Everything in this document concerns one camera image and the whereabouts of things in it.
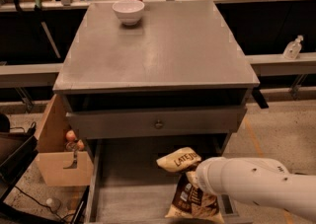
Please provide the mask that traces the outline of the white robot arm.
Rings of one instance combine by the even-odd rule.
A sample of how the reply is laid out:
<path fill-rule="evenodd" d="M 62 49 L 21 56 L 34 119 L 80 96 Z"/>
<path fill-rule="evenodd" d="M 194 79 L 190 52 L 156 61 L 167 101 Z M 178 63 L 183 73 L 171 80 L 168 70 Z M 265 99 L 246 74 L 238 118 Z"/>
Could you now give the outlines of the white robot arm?
<path fill-rule="evenodd" d="M 316 177 L 292 174 L 278 160 L 209 158 L 197 166 L 196 177 L 204 192 L 316 220 Z"/>

